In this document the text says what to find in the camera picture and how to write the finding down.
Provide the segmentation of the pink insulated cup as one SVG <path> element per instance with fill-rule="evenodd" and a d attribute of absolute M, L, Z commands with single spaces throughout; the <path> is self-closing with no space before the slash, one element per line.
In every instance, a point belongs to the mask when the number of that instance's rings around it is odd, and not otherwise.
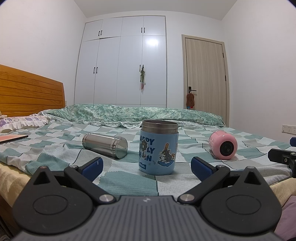
<path fill-rule="evenodd" d="M 230 133 L 215 131 L 209 138 L 209 147 L 217 159 L 230 160 L 236 154 L 238 144 Z"/>

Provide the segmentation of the beige wooden door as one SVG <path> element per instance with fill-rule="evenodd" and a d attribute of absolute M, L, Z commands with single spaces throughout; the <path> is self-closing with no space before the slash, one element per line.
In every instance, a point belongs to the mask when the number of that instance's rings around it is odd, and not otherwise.
<path fill-rule="evenodd" d="M 182 35 L 184 108 L 188 87 L 196 92 L 194 110 L 219 115 L 229 125 L 230 90 L 225 43 Z"/>

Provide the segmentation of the white wall socket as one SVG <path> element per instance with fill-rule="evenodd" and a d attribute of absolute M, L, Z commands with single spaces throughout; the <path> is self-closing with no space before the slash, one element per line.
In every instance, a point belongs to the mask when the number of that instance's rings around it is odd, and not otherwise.
<path fill-rule="evenodd" d="M 296 135 L 296 126 L 282 125 L 281 132 Z"/>

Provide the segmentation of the green floral quilt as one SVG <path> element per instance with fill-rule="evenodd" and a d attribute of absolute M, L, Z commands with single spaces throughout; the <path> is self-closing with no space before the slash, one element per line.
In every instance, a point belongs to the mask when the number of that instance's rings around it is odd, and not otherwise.
<path fill-rule="evenodd" d="M 174 121 L 179 126 L 208 125 L 224 127 L 221 116 L 208 112 L 154 107 L 123 107 L 110 104 L 74 104 L 61 109 L 40 111 L 50 120 L 93 126 L 138 128 L 144 120 Z"/>

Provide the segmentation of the pink book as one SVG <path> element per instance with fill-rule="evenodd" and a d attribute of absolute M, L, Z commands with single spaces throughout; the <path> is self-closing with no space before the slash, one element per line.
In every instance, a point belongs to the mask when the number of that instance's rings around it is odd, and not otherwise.
<path fill-rule="evenodd" d="M 27 138 L 28 135 L 5 135 L 5 136 L 0 136 L 0 144 L 20 140 L 23 138 Z"/>

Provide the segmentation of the orange wooden headboard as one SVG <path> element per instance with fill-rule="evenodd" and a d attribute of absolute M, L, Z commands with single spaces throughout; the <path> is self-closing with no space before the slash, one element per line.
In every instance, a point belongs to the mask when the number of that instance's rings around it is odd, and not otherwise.
<path fill-rule="evenodd" d="M 65 107 L 64 85 L 16 68 L 1 65 L 1 113 L 29 116 L 46 109 Z"/>

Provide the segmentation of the green hanging ornament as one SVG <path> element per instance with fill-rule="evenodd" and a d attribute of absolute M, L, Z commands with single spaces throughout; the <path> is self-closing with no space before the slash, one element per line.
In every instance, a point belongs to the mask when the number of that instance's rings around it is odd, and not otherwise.
<path fill-rule="evenodd" d="M 144 86 L 145 86 L 145 70 L 144 65 L 142 65 L 140 69 L 140 90 L 141 92 L 144 92 Z"/>

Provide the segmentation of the checkered bed blanket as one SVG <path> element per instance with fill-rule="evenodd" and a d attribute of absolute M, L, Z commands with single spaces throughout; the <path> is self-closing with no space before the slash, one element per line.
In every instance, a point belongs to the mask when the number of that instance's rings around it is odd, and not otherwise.
<path fill-rule="evenodd" d="M 236 138 L 238 150 L 231 160 L 223 161 L 211 154 L 208 145 L 210 135 L 217 130 L 216 126 L 195 124 L 179 127 L 176 164 L 173 173 L 168 176 L 152 176 L 140 171 L 138 128 L 111 128 L 51 121 L 40 128 L 17 130 L 17 133 L 25 135 L 25 138 L 2 144 L 1 161 L 29 175 L 40 166 L 48 166 L 52 171 L 63 170 L 70 164 L 81 166 L 97 156 L 96 153 L 83 148 L 83 136 L 87 133 L 96 133 L 124 137 L 128 141 L 127 155 L 120 160 L 104 157 L 103 172 L 95 180 L 98 186 L 114 196 L 177 197 L 199 183 L 191 172 L 190 162 L 193 157 L 200 157 L 213 166 L 225 165 L 232 170 L 254 166 L 269 184 L 279 182 L 290 175 L 287 166 L 271 162 L 267 156 L 270 149 L 291 150 L 289 144 L 225 128 L 225 132 Z"/>

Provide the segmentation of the blue cartoon insulated cup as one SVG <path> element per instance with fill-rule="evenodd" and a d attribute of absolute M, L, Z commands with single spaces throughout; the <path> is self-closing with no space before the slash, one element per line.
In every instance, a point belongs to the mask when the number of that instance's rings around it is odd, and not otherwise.
<path fill-rule="evenodd" d="M 139 138 L 140 171 L 154 176 L 170 175 L 175 168 L 178 124 L 166 120 L 144 120 Z"/>

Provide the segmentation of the white wardrobe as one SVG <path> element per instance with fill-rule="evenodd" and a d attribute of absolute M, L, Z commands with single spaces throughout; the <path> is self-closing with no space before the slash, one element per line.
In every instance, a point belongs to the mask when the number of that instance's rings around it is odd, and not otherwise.
<path fill-rule="evenodd" d="M 167 105 L 164 16 L 124 16 L 85 24 L 75 80 L 75 104 Z M 140 90 L 144 65 L 145 86 Z"/>

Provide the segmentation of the purple patterned pillow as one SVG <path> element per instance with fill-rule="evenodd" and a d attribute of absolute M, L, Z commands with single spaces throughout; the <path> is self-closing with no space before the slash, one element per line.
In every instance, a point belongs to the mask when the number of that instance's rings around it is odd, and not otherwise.
<path fill-rule="evenodd" d="M 49 122 L 50 119 L 48 117 L 38 114 L 1 118 L 1 133 L 27 128 L 39 128 L 47 125 Z"/>

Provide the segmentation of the stainless steel bottle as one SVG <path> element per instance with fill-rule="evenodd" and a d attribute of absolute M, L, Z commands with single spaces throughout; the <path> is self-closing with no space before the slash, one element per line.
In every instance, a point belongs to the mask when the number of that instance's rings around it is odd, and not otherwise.
<path fill-rule="evenodd" d="M 128 142 L 125 138 L 95 133 L 87 133 L 82 139 L 82 145 L 87 150 L 115 159 L 124 158 L 128 150 Z"/>

